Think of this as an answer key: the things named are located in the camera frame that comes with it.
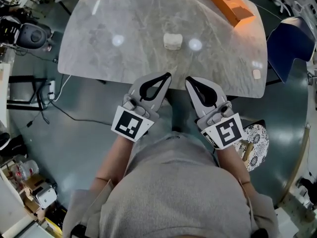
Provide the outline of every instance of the dark blue chair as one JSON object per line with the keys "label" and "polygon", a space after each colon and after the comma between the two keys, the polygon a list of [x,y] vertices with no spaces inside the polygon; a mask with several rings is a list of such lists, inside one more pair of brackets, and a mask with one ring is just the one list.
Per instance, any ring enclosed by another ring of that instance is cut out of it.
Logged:
{"label": "dark blue chair", "polygon": [[296,58],[304,61],[312,58],[315,37],[302,17],[291,17],[281,21],[266,44],[268,62],[280,81],[285,83]]}

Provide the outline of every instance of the marble table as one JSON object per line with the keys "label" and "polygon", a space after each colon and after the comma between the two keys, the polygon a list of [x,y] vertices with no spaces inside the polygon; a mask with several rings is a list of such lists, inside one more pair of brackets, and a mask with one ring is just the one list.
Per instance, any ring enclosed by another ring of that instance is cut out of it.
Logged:
{"label": "marble table", "polygon": [[[211,0],[79,0],[63,36],[58,71],[125,83],[169,71],[171,88],[185,89],[187,76],[199,76],[227,95],[260,98],[265,33],[257,7],[243,1],[256,19],[234,29]],[[181,49],[165,49],[164,33],[182,34]],[[192,40],[198,44],[190,47]],[[261,79],[253,78],[254,69]]]}

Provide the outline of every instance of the black wire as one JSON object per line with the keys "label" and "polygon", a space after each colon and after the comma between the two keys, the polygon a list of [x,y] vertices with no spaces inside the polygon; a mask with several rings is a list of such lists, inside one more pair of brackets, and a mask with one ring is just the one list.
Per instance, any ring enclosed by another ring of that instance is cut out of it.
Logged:
{"label": "black wire", "polygon": [[310,148],[310,143],[311,143],[311,140],[310,140],[310,137],[309,137],[309,134],[308,134],[308,149],[307,149],[307,170],[308,170],[308,173],[309,175],[314,178],[315,180],[317,180],[313,175],[312,175],[312,172],[309,171],[309,164],[308,164],[308,158],[309,158],[309,148]]}
{"label": "black wire", "polygon": [[103,125],[111,126],[110,123],[103,122],[103,121],[97,121],[97,120],[91,120],[91,119],[76,119],[76,118],[70,116],[68,113],[66,113],[63,109],[61,109],[61,108],[59,108],[58,106],[56,106],[52,101],[50,101],[50,103],[51,103],[55,108],[57,108],[59,111],[61,111],[62,113],[64,113],[65,115],[67,115],[69,118],[71,118],[71,119],[74,120],[74,121],[89,121],[89,122],[101,123],[101,124],[103,124]]}
{"label": "black wire", "polygon": [[44,116],[43,111],[41,112],[41,114],[42,114],[43,120],[44,120],[47,124],[50,124],[50,121]]}
{"label": "black wire", "polygon": [[10,47],[10,48],[14,50],[14,52],[15,52],[15,54],[16,54],[17,56],[20,56],[20,57],[23,57],[23,56],[25,56],[26,54],[30,54],[30,55],[32,55],[32,56],[34,56],[34,57],[36,57],[36,58],[38,58],[38,59],[40,59],[40,60],[54,62],[53,60],[45,59],[45,58],[39,57],[39,56],[37,56],[37,55],[35,55],[35,54],[29,52],[28,50],[24,50],[24,49],[19,50],[19,49],[16,49],[16,48],[14,48],[14,47]]}
{"label": "black wire", "polygon": [[18,130],[22,130],[22,129],[28,127],[28,125],[29,125],[30,123],[33,123],[34,120],[36,119],[36,117],[38,117],[41,112],[42,112],[42,111],[39,111],[39,112],[36,114],[36,116],[33,117],[33,119],[32,119],[31,121],[29,121],[25,126],[19,128]]}

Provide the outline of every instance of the power strip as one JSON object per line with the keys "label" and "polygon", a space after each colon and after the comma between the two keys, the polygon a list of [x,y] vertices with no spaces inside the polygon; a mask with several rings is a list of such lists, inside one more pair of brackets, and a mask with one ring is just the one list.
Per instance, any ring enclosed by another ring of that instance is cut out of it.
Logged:
{"label": "power strip", "polygon": [[55,98],[55,80],[50,81],[50,94],[49,99],[53,100]]}

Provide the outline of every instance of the gray floor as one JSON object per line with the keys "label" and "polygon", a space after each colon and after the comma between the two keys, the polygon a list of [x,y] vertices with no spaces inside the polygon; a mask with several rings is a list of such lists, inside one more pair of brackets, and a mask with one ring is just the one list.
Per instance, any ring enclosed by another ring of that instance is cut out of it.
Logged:
{"label": "gray floor", "polygon": [[[268,0],[251,1],[280,17],[286,17],[279,15],[277,7]],[[66,1],[70,8],[75,3],[76,0]],[[269,35],[280,20],[262,8],[259,8],[259,12],[266,35]],[[56,31],[54,49],[49,54],[42,51],[36,51],[35,54],[46,59],[58,56],[67,20],[66,12],[59,4],[55,4],[42,20]],[[55,78],[56,88],[59,87],[61,78],[57,72],[57,64],[30,55],[16,58],[13,74]],[[268,77],[275,79],[272,71],[269,71]],[[75,118],[111,123],[116,106],[121,104],[128,89],[128,84],[108,82],[103,85],[96,80],[71,77],[56,104]],[[283,188],[299,156],[306,121],[307,96],[306,64],[297,60],[286,84],[268,86],[261,99],[238,98],[233,101],[233,108],[240,115],[264,119],[267,124],[269,152],[266,161],[251,172],[251,177],[256,189],[271,196],[274,203],[282,196]],[[183,127],[185,132],[199,135],[193,123],[194,110],[186,92],[171,90],[168,98],[174,113],[178,114],[175,125]],[[71,190],[88,188],[116,135],[109,126],[73,121],[52,106],[44,111],[50,121],[49,125],[38,116],[30,128],[25,128],[36,114],[37,112],[10,110],[12,121],[21,129],[31,158],[38,162],[43,173],[57,182],[58,199],[67,206]]]}

